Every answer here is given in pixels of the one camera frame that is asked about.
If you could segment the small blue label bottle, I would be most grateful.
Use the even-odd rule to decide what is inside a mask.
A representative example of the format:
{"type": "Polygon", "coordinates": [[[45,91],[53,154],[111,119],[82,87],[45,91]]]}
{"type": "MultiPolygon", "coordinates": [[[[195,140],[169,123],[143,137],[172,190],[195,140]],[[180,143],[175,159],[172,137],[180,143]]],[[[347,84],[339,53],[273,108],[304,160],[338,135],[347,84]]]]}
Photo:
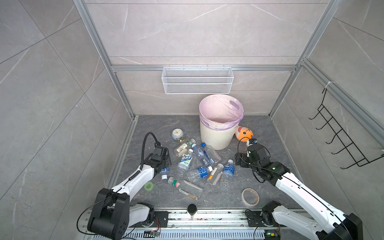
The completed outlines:
{"type": "Polygon", "coordinates": [[[226,177],[233,177],[235,174],[234,161],[229,159],[228,163],[224,166],[223,175],[226,177]]]}

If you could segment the orange white label bottle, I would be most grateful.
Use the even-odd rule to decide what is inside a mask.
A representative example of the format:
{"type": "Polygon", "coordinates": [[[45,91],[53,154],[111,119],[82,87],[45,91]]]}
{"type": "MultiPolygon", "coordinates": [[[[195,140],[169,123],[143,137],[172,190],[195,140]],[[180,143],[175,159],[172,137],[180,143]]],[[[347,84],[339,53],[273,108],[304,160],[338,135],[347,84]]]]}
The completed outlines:
{"type": "Polygon", "coordinates": [[[217,164],[208,177],[208,183],[212,186],[216,186],[223,174],[224,165],[217,164]]]}

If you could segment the clear bottle red green cap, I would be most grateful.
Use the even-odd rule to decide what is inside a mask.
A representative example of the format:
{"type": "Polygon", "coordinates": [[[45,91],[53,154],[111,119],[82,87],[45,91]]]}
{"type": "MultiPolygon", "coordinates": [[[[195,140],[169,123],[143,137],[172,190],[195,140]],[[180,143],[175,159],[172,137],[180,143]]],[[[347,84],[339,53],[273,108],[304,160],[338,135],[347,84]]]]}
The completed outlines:
{"type": "Polygon", "coordinates": [[[194,199],[198,200],[201,196],[203,189],[186,181],[186,180],[177,180],[174,177],[169,177],[168,184],[177,188],[180,193],[194,199]]]}

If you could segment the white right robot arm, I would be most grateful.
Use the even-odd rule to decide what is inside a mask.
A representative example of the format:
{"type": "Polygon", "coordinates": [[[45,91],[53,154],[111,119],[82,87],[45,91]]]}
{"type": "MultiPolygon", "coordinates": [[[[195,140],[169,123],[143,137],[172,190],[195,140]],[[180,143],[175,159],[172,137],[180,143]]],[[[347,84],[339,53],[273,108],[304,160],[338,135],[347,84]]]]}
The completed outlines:
{"type": "Polygon", "coordinates": [[[235,154],[235,164],[253,171],[260,182],[269,182],[299,204],[310,217],[304,217],[271,201],[258,217],[267,227],[285,226],[310,240],[362,240],[363,223],[355,214],[345,214],[305,186],[285,165],[270,160],[269,151],[254,139],[246,153],[235,154]]]}

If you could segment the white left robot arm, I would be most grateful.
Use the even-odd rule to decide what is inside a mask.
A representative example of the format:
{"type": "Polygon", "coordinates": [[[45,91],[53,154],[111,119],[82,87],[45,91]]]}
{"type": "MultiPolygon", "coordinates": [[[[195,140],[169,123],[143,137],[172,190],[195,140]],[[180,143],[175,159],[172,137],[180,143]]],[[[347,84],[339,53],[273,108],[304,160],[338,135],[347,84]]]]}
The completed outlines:
{"type": "Polygon", "coordinates": [[[87,230],[120,240],[128,227],[136,224],[150,226],[155,220],[154,207],[144,203],[132,206],[131,201],[145,184],[170,165],[168,148],[156,146],[128,178],[111,189],[101,189],[92,206],[87,230]]]}

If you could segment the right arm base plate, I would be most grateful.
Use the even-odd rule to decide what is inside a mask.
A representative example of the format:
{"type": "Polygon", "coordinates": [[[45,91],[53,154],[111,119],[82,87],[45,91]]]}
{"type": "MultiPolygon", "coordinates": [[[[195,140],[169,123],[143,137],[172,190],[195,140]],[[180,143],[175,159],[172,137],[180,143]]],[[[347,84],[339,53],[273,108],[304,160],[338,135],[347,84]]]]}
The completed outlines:
{"type": "Polygon", "coordinates": [[[285,227],[284,225],[279,225],[271,215],[264,214],[263,211],[252,211],[247,209],[244,211],[244,214],[249,227],[285,227]]]}

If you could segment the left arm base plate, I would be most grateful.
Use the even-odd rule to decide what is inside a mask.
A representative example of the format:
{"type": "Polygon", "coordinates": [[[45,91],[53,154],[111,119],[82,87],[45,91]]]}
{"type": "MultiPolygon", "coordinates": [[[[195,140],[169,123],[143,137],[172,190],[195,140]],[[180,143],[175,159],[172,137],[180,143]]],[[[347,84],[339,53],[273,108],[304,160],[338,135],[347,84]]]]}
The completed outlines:
{"type": "Polygon", "coordinates": [[[167,211],[155,211],[150,212],[147,219],[143,222],[137,224],[137,226],[142,227],[153,227],[157,228],[160,225],[160,228],[166,228],[168,226],[169,221],[169,212],[167,211]]]}

